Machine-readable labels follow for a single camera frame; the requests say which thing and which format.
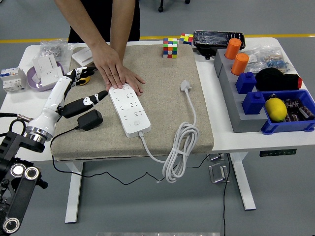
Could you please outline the person's right hand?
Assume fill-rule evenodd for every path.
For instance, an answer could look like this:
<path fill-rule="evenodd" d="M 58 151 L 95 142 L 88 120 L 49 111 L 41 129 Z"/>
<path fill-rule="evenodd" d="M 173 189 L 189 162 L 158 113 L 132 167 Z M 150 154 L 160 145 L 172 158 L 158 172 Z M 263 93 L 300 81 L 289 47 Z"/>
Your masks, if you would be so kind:
<path fill-rule="evenodd" d="M 126 45 L 107 44 L 104 40 L 89 45 L 94 64 L 101 73 L 106 88 L 121 89 L 125 83 L 123 59 Z"/>

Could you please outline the person's left hand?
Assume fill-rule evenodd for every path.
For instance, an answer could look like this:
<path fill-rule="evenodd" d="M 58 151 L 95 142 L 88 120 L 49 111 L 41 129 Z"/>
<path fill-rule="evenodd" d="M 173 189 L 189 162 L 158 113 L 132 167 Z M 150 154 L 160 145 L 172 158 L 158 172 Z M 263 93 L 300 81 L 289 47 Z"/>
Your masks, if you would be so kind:
<path fill-rule="evenodd" d="M 119 77 L 122 84 L 129 84 L 137 96 L 140 96 L 143 93 L 142 85 L 145 84 L 145 81 L 133 71 L 122 65 L 119 72 Z"/>

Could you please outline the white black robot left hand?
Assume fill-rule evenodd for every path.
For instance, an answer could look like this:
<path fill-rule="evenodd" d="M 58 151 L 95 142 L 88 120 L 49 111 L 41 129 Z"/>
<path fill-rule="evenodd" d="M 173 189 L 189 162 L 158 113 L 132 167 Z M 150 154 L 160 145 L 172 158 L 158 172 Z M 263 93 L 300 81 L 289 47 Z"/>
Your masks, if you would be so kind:
<path fill-rule="evenodd" d="M 95 67 L 80 67 L 60 77 L 46 100 L 41 114 L 28 123 L 27 135 L 40 135 L 44 139 L 50 140 L 55 134 L 55 124 L 60 117 L 71 118 L 79 115 L 104 99 L 108 95 L 106 90 L 80 98 L 67 105 L 64 103 L 68 92 L 80 84 L 79 80 L 93 75 L 95 70 Z"/>

